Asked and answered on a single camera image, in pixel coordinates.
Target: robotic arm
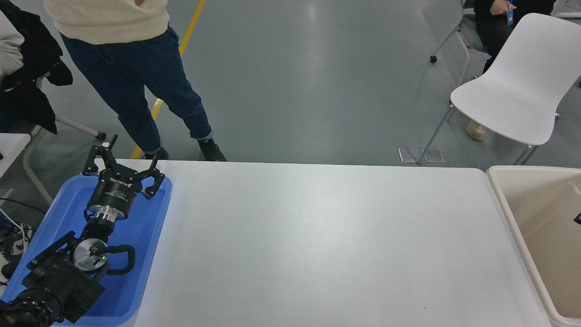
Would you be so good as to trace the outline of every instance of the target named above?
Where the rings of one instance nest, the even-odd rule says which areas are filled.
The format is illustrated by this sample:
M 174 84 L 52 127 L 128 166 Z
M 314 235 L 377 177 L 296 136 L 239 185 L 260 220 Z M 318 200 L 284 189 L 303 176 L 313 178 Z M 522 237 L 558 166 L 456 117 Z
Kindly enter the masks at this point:
M 83 169 L 83 175 L 98 175 L 99 182 L 87 204 L 81 236 L 66 233 L 28 263 L 31 272 L 22 281 L 26 290 L 8 303 L 0 301 L 0 327 L 48 327 L 65 319 L 75 323 L 105 291 L 99 284 L 105 275 L 123 275 L 133 269 L 135 249 L 107 242 L 115 221 L 127 218 L 137 194 L 147 199 L 155 196 L 164 174 L 155 168 L 157 155 L 142 172 L 119 165 L 111 153 L 116 140 L 115 135 L 107 147 L 93 147 Z M 100 172 L 97 156 L 105 163 Z M 154 182 L 143 188 L 142 181 L 148 177 Z M 118 253 L 127 253 L 128 265 L 111 269 L 109 255 Z

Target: id badge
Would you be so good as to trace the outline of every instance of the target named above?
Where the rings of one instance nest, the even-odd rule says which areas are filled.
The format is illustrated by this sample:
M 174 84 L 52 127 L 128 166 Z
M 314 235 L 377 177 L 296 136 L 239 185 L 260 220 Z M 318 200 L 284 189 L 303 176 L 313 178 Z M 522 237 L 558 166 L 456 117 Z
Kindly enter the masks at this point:
M 510 9 L 508 10 L 508 13 L 507 13 L 507 25 L 510 26 L 510 25 L 512 25 L 512 23 L 514 23 L 514 6 L 512 5 L 512 0 L 511 0 L 510 5 L 508 7 Z

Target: cream sweater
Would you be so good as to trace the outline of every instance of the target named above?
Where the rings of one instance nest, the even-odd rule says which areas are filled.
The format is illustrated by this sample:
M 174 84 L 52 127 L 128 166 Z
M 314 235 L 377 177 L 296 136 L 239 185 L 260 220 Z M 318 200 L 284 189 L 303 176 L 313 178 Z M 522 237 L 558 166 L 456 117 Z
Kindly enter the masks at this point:
M 56 28 L 91 44 L 147 40 L 167 30 L 167 0 L 44 0 Z

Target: chair wheel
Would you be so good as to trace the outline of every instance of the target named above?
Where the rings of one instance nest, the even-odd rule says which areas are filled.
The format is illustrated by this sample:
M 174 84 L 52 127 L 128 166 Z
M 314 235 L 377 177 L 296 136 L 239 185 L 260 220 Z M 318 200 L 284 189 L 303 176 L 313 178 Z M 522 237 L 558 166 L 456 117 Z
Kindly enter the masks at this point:
M 102 131 L 100 131 L 99 134 L 95 136 L 95 138 L 99 141 L 105 141 L 105 139 L 107 138 L 107 133 L 103 133 Z

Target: floor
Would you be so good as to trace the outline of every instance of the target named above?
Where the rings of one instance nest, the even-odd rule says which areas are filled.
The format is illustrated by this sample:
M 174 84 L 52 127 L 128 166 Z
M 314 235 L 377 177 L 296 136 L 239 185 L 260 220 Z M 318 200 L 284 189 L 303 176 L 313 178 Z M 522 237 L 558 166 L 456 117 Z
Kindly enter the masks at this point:
M 37 13 L 55 36 L 41 1 L 14 0 Z M 172 0 L 171 25 L 184 35 L 198 1 Z M 454 38 L 428 62 L 457 17 L 456 0 L 294 0 L 205 3 L 184 53 L 184 67 L 202 96 L 216 142 L 230 161 L 400 166 L 398 148 L 424 145 L 449 103 L 465 59 Z M 487 56 L 475 52 L 467 76 L 479 74 Z M 135 144 L 67 54 L 72 86 L 43 86 L 57 115 L 118 134 L 113 149 L 130 158 Z M 154 98 L 149 95 L 150 105 Z M 581 168 L 581 88 L 563 98 L 550 141 L 529 165 Z M 201 160 L 197 144 L 167 107 L 157 117 L 163 145 L 175 160 Z M 524 145 L 489 134 L 474 141 L 467 118 L 456 114 L 433 146 L 445 163 L 424 166 L 510 165 Z M 78 174 L 96 140 L 58 124 L 32 156 L 32 167 L 54 196 Z M 0 191 L 43 210 L 48 204 L 21 168 L 0 179 Z M 42 215 L 12 203 L 15 220 L 37 226 Z

